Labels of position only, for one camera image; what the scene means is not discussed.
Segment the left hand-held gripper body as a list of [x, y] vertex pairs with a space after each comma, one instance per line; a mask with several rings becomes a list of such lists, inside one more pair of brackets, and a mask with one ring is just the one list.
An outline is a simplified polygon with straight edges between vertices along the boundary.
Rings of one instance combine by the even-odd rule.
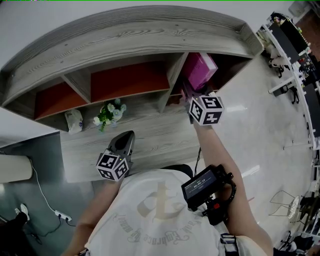
[[119, 181], [129, 174], [132, 165], [130, 155], [119, 154], [107, 148], [103, 153], [100, 153], [96, 169], [103, 179]]

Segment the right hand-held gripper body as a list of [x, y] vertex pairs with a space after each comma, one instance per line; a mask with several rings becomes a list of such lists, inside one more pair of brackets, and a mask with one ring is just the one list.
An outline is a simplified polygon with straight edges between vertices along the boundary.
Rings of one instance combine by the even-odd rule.
[[200, 126], [218, 124], [225, 110], [222, 99], [204, 86], [194, 91], [191, 86], [184, 87], [185, 107], [191, 124]]

